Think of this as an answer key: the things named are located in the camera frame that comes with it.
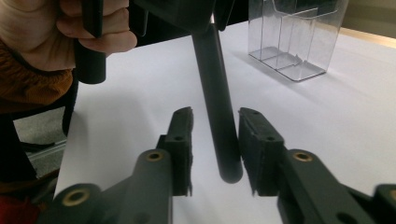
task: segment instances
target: plastic compartment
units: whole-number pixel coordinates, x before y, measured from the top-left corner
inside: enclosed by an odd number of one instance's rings
[[[347,3],[249,0],[249,55],[294,81],[326,73]]]

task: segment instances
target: sleeve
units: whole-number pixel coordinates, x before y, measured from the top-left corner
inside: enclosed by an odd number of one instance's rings
[[[72,82],[71,69],[45,72],[28,68],[0,40],[0,114],[50,105]]]

